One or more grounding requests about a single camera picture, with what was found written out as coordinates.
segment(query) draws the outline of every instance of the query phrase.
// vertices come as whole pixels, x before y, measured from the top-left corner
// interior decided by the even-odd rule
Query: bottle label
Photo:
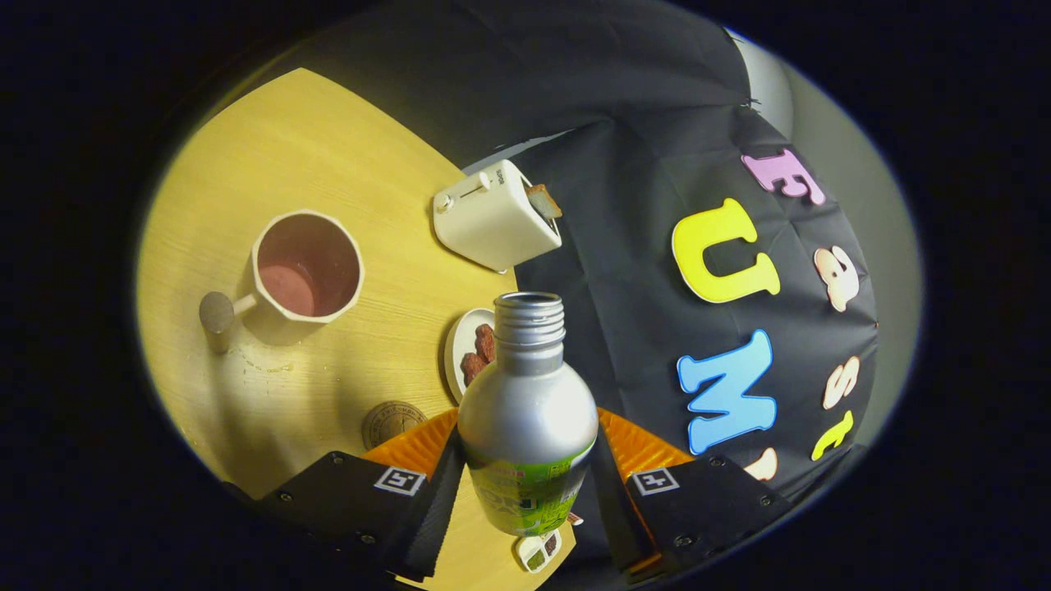
[[[583,463],[595,445],[557,462],[513,464],[468,454],[474,490],[490,523],[527,537],[558,529],[583,484]]]

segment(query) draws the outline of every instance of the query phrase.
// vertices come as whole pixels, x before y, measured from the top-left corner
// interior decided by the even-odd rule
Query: blue letter
[[[689,403],[694,412],[718,412],[714,419],[695,417],[689,422],[689,451],[704,453],[709,447],[756,429],[774,426],[778,404],[765,396],[746,396],[774,363],[770,338],[764,330],[751,333],[751,342],[733,351],[697,361],[689,355],[679,359],[679,384],[682,391],[694,393],[702,382],[719,380]]]

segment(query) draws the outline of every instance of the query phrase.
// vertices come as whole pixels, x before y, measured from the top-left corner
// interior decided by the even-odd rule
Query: mug
[[[357,303],[362,252],[335,218],[300,209],[270,220],[252,245],[250,288],[236,302],[219,291],[201,301],[200,319],[215,352],[229,348],[236,317],[262,341],[290,345]]]

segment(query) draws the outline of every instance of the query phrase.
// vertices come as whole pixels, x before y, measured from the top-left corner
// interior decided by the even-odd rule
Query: bottle
[[[516,292],[494,302],[496,359],[463,393],[458,429],[489,522],[527,537],[558,528],[598,435],[588,385],[562,362],[562,300]]]

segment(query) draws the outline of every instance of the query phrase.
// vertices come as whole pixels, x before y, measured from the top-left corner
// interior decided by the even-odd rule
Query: wooden table
[[[467,310],[516,290],[513,271],[450,252],[431,229],[432,196],[461,178],[396,121],[305,69],[242,98],[189,139],[147,217],[137,315],[164,408],[219,478],[259,498],[328,451],[363,453],[362,422],[384,401],[428,416],[453,407],[447,332]],[[201,298],[243,295],[260,231],[300,208],[338,219],[358,242],[357,305],[296,345],[269,346],[239,326],[230,350],[211,353]],[[435,576],[423,587],[535,589],[575,545],[571,526],[561,533],[559,561],[524,572],[512,555],[516,538],[488,524],[465,469]]]

